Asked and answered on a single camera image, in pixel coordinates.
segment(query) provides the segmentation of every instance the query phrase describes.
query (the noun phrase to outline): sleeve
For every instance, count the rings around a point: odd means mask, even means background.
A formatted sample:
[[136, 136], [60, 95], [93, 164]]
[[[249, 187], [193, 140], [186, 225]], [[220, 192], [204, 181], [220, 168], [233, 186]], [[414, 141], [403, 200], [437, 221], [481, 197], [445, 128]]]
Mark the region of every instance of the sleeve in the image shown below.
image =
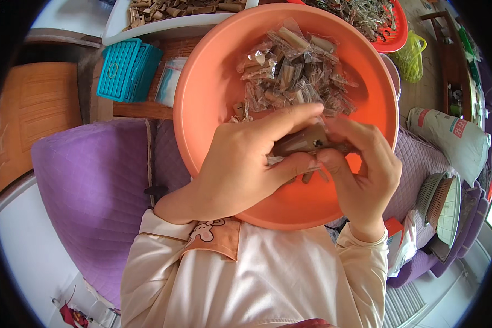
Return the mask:
[[150, 309], [160, 300], [169, 298], [171, 286], [168, 285], [175, 279], [180, 253], [196, 223], [174, 225], [157, 217], [150, 209], [144, 213], [122, 274], [123, 327], [144, 326]]
[[337, 238], [336, 248], [363, 327], [382, 327], [385, 318], [387, 239], [386, 229], [376, 242], [355, 239], [350, 222]]

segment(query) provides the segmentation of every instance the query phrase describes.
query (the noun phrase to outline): white long-sleeve shirt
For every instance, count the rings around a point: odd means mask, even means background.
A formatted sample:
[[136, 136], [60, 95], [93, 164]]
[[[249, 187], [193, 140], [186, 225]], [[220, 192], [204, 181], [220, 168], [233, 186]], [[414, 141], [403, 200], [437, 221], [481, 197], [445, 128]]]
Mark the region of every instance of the white long-sleeve shirt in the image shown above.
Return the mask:
[[238, 261], [190, 250], [179, 262], [195, 225], [145, 212], [122, 278], [123, 327], [271, 328], [308, 318], [382, 326], [387, 232], [366, 243], [347, 223], [335, 245], [323, 226], [286, 232], [243, 222]]

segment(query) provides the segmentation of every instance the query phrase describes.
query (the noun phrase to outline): person's right hand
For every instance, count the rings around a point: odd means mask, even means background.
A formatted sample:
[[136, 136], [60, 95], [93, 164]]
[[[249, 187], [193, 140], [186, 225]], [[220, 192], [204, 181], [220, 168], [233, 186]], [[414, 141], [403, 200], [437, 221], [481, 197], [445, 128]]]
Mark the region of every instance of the person's right hand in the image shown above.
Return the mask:
[[379, 240], [385, 232], [382, 214], [399, 185], [402, 164], [380, 130], [348, 119], [327, 119], [333, 141], [347, 140], [361, 153], [361, 169], [353, 174], [343, 154], [334, 149], [317, 152], [332, 175], [342, 212], [353, 236], [364, 242]]

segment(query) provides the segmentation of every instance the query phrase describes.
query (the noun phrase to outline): person's left hand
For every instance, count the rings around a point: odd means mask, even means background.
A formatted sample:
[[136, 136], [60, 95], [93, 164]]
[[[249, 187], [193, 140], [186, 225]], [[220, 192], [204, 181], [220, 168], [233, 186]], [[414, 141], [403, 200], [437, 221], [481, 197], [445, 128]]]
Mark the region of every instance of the person's left hand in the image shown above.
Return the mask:
[[316, 123], [322, 104], [275, 111], [261, 120], [224, 123], [213, 136], [199, 175], [157, 203], [154, 212], [174, 224], [230, 217], [252, 207], [295, 176], [318, 167], [313, 156], [295, 153], [274, 166], [266, 155], [274, 142]]

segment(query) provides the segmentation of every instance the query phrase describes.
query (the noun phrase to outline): hand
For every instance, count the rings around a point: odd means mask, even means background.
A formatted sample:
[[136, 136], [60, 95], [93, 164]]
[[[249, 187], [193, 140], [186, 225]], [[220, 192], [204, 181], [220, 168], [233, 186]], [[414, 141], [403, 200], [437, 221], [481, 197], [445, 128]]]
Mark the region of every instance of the hand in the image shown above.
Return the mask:
[[402, 164], [373, 125], [348, 119], [326, 120], [333, 141], [350, 141], [361, 152], [362, 165], [353, 174], [346, 158], [336, 150], [324, 149], [317, 159], [332, 175], [337, 199], [344, 215], [350, 220], [355, 238], [374, 242], [385, 230], [382, 214], [399, 185]]
[[322, 104], [275, 111], [261, 120], [224, 123], [213, 136], [199, 175], [155, 206], [160, 218], [174, 224], [230, 217], [252, 207], [293, 177], [318, 167], [307, 153], [295, 153], [274, 166], [266, 155], [274, 142], [317, 122]]

